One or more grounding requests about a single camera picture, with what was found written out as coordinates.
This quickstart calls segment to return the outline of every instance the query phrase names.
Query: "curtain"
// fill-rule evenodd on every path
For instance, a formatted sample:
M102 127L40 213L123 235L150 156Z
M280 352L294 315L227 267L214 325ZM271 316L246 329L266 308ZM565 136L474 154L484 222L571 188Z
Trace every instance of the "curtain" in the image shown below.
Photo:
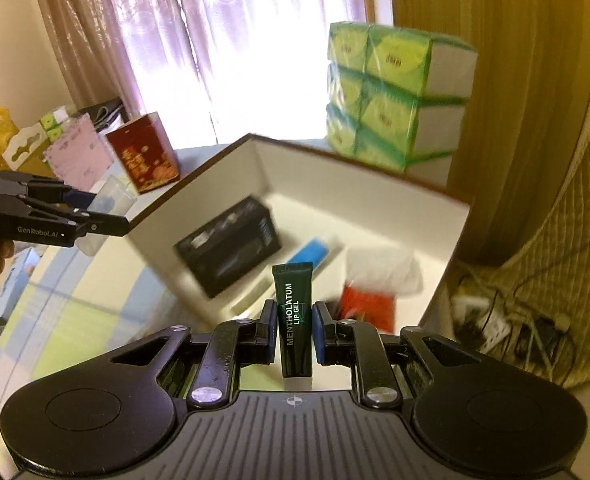
M558 195L590 101L590 0L392 0L395 25L478 51L448 184L475 199L458 255L498 265Z
M363 0L40 5L75 103L113 91L158 111L175 148L325 135L328 25L364 19Z
M120 95L129 113L142 100L110 0L38 0L70 95L78 108Z
M180 0L221 142L326 133L329 23L363 0Z

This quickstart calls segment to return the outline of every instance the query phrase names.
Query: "screw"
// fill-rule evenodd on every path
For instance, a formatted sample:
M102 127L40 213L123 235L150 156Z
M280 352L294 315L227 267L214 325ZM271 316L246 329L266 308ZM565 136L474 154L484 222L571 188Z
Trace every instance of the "screw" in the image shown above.
M366 396L375 404L385 404L393 402L397 398L397 391L388 386L376 386L366 393Z
M208 402L215 402L216 400L221 399L223 393L218 388L212 388L210 386L202 386L201 388L197 388L190 394L192 400L200 404L206 404Z

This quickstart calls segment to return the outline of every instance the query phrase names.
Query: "plastic container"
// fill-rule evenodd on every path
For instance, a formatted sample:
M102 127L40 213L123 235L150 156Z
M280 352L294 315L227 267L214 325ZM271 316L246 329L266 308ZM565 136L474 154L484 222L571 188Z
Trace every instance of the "plastic container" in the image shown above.
M92 200L88 211L124 216L136 201L137 196L128 190L128 184L110 175ZM102 248L106 238L108 235L87 234L79 238L75 245L87 256L95 256Z

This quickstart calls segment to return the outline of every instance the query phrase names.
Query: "green tissue package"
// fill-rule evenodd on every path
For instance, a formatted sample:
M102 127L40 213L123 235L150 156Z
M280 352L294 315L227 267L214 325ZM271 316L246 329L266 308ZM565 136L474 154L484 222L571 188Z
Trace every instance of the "green tissue package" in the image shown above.
M368 44L367 23L331 23L328 39L328 59L339 66L363 72Z
M359 72L335 64L328 66L328 100L356 121L360 120L363 79Z
M327 140L389 170L451 157L473 89L477 53L422 30L332 23Z
M454 152L465 111L457 98L423 101L377 79L363 83L361 124L406 157Z
M459 38L373 25L365 71L417 97L469 99L477 52Z
M338 108L329 104L326 107L326 140L339 154L355 156L357 121L342 114Z

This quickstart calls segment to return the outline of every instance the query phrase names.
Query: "black box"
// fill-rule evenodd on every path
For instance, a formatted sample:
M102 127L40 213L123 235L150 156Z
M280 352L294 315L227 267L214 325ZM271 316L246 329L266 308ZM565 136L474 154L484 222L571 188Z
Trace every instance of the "black box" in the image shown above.
M252 196L175 245L180 258L214 298L281 249L270 210Z

